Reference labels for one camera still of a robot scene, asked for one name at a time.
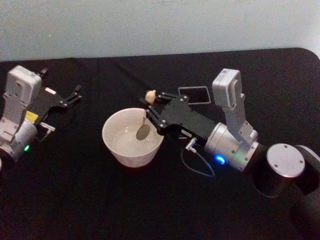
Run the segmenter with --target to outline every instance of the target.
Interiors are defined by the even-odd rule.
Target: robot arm
[[[51,109],[66,110],[81,99],[77,86],[72,94],[61,97],[56,91],[41,87],[48,69],[35,74],[22,66],[16,66],[7,75],[4,109],[0,120],[1,168],[7,169],[18,161],[24,149],[34,140],[42,141],[55,130],[43,121]],[[44,135],[39,136],[40,129]]]
[[[215,104],[225,112],[226,125],[190,109],[186,95],[159,94],[156,103],[166,104],[161,113],[156,106],[140,101],[146,104],[147,116],[160,135],[170,131],[184,134],[191,139],[187,150],[197,143],[238,171],[253,173],[255,187],[263,195],[279,196],[305,171],[305,149],[282,143],[266,147],[257,142],[258,133],[246,120],[238,70],[224,68],[213,81],[212,90]]]
[[[188,106],[188,96],[162,92],[156,103],[166,101],[161,113],[144,99],[147,116],[160,135],[176,131],[204,147],[233,168],[252,173],[255,188],[266,197],[276,198],[295,184],[305,199],[291,208],[292,221],[306,237],[320,236],[320,157],[306,146],[278,143],[266,147],[257,142],[258,133],[245,117],[241,75],[223,69],[212,83],[214,101],[225,113],[226,125],[214,123]]]

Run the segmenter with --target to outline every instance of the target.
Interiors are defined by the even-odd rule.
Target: green led light
[[[25,146],[24,151],[25,151],[25,152],[28,151],[29,148],[30,148],[30,145]]]

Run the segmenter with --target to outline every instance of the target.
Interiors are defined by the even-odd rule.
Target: water in bowl
[[[113,150],[127,157],[141,156],[151,152],[158,144],[159,136],[156,131],[150,131],[145,139],[138,140],[136,134],[140,127],[141,125],[131,125],[119,131],[113,137]]]

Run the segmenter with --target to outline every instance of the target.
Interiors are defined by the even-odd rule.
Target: white ceramic bowl
[[[115,158],[126,167],[142,167],[154,158],[164,136],[150,125],[150,133],[144,140],[138,140],[136,133],[141,127],[146,111],[142,108],[126,108],[114,113],[102,128],[102,139]]]

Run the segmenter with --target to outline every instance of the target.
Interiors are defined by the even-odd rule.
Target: spoon
[[[142,126],[138,129],[136,132],[136,139],[139,141],[144,140],[150,133],[150,126],[148,124],[145,124],[147,117],[143,116],[142,120]]]

